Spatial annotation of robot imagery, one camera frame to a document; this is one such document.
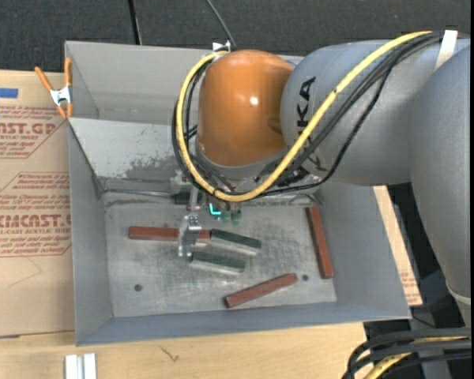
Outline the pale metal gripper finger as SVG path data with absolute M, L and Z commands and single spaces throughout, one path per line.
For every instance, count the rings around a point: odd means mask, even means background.
M 184 217 L 179 225 L 178 230 L 178 255 L 180 257 L 185 256 L 185 233 L 186 229 L 188 228 L 187 218 Z
M 184 233 L 184 249 L 186 257 L 189 258 L 192 255 L 193 246 L 196 245 L 198 236 L 201 233 L 201 224 L 196 215 L 190 215 L 186 217 L 187 227 Z

